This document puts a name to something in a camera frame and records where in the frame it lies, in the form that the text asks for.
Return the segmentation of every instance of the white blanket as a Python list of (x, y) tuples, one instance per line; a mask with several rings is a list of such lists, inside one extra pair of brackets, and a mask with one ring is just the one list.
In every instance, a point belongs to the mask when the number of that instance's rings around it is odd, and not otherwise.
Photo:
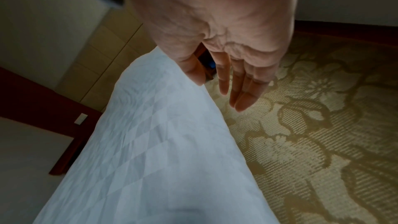
[(204, 86), (134, 61), (35, 224), (278, 223)]

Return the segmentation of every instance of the hand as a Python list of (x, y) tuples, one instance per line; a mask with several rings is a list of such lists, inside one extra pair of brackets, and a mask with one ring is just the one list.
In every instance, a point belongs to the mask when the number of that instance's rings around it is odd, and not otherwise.
[(205, 74), (193, 52), (200, 42), (217, 68), (220, 92), (240, 112), (274, 78), (294, 26), (297, 0), (131, 0), (156, 44), (196, 84)]

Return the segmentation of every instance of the carpet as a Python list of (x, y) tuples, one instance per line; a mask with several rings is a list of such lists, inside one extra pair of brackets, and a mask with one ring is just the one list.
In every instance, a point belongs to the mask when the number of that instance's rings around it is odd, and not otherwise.
[(398, 49), (295, 34), (250, 109), (206, 88), (282, 224), (398, 223)]

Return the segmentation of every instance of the beige headboard panel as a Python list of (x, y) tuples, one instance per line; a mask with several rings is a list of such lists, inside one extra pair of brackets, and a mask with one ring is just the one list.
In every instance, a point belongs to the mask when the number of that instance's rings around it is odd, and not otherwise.
[(155, 47), (132, 8), (110, 10), (55, 91), (104, 111), (121, 73)]

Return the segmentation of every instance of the white switch plate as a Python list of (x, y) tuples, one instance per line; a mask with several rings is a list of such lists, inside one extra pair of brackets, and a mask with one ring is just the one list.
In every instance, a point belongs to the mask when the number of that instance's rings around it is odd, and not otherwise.
[(81, 125), (82, 122), (87, 118), (86, 114), (80, 114), (80, 116), (76, 119), (75, 124)]

